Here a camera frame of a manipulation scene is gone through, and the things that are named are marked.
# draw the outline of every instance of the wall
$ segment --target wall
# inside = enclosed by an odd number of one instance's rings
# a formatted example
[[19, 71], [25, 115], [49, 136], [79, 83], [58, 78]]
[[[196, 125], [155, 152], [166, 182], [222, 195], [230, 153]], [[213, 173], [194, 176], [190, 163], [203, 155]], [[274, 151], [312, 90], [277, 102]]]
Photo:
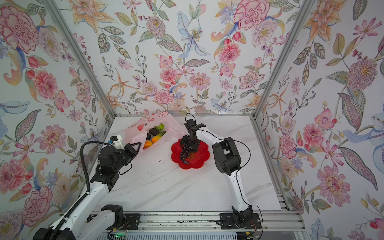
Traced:
[[313, 240], [384, 239], [381, 0], [318, 0], [258, 116]]
[[[0, 1], [0, 239], [32, 239], [84, 186], [112, 119], [39, 1]], [[96, 145], [84, 149], [90, 164]]]
[[300, 7], [300, 0], [56, 3], [118, 114], [251, 113]]

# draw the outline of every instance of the wallpaper panel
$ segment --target wallpaper panel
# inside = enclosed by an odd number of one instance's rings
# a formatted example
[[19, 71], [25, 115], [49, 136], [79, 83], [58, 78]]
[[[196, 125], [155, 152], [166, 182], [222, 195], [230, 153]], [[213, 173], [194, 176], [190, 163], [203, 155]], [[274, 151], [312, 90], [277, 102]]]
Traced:
[[300, 0], [56, 1], [118, 114], [251, 113]]
[[258, 124], [313, 240], [384, 239], [381, 0], [318, 0]]
[[68, 210], [112, 123], [73, 55], [42, 4], [0, 1], [0, 239]]

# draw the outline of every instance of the black mounting plate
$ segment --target black mounting plate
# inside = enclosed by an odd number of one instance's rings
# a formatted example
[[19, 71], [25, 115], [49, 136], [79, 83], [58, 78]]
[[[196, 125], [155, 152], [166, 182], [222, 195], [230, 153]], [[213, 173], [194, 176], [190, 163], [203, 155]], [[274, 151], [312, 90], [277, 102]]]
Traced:
[[139, 223], [140, 223], [140, 214], [124, 214], [124, 215], [126, 220], [128, 220], [128, 228], [126, 225], [123, 225], [120, 229], [137, 230], [139, 228]]
[[[253, 217], [252, 217], [251, 221], [253, 221], [256, 224], [256, 229], [262, 228], [262, 225], [260, 223], [260, 218], [259, 218], [259, 215], [257, 213], [253, 213]], [[217, 224], [219, 224], [221, 226], [221, 229], [239, 229], [235, 225], [233, 214], [220, 214], [220, 220]], [[248, 221], [245, 225], [246, 225], [246, 227], [244, 229], [254, 229], [255, 228], [255, 226], [250, 221]]]

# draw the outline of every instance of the pink plastic bag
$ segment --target pink plastic bag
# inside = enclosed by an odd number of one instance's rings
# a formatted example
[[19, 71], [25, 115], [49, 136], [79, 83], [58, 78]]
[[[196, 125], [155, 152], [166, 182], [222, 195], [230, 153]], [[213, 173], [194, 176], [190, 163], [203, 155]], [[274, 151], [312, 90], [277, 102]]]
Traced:
[[164, 125], [164, 129], [162, 131], [166, 131], [166, 133], [153, 145], [162, 144], [164, 141], [172, 137], [181, 139], [187, 134], [187, 129], [184, 126], [181, 126], [167, 111], [152, 113], [135, 122], [129, 128], [124, 129], [123, 132], [120, 133], [123, 139], [123, 145], [127, 143], [141, 142], [140, 152], [150, 149], [150, 147], [143, 149], [147, 133], [151, 128], [160, 124]]

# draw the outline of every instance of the white marble table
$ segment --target white marble table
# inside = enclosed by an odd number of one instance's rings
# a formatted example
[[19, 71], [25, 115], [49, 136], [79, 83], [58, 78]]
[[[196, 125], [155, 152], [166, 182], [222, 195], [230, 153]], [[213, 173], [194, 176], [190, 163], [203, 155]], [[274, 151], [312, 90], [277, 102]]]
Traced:
[[[129, 127], [141, 117], [116, 117], [107, 139]], [[175, 117], [183, 126], [184, 117]], [[281, 210], [272, 180], [268, 174], [259, 144], [248, 116], [196, 117], [212, 132], [244, 142], [252, 152], [250, 162], [241, 170], [248, 201], [261, 210]], [[211, 157], [200, 169], [183, 170], [171, 156], [171, 139], [160, 146], [152, 146], [145, 157], [138, 155], [131, 171], [120, 176], [113, 190], [98, 204], [95, 211], [106, 204], [123, 206], [124, 211], [228, 211], [232, 201], [227, 182]], [[236, 143], [242, 165], [249, 158], [248, 150]]]

